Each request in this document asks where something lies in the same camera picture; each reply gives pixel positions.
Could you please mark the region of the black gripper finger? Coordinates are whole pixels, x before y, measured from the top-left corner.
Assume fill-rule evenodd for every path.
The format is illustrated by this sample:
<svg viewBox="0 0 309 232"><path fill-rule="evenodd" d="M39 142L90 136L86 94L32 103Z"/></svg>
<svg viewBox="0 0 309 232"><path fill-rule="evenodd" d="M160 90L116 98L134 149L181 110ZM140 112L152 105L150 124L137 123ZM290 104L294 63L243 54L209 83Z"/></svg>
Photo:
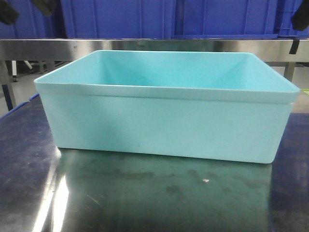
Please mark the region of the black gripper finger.
<svg viewBox="0 0 309 232"><path fill-rule="evenodd" d="M6 25L16 23L19 13L5 0L0 0L0 22Z"/></svg>
<svg viewBox="0 0 309 232"><path fill-rule="evenodd" d="M291 18L292 27L297 31L304 31L309 26L309 1L303 0Z"/></svg>
<svg viewBox="0 0 309 232"><path fill-rule="evenodd" d="M58 0L33 0L33 4L39 9L45 16L52 16L55 14L59 5Z"/></svg>

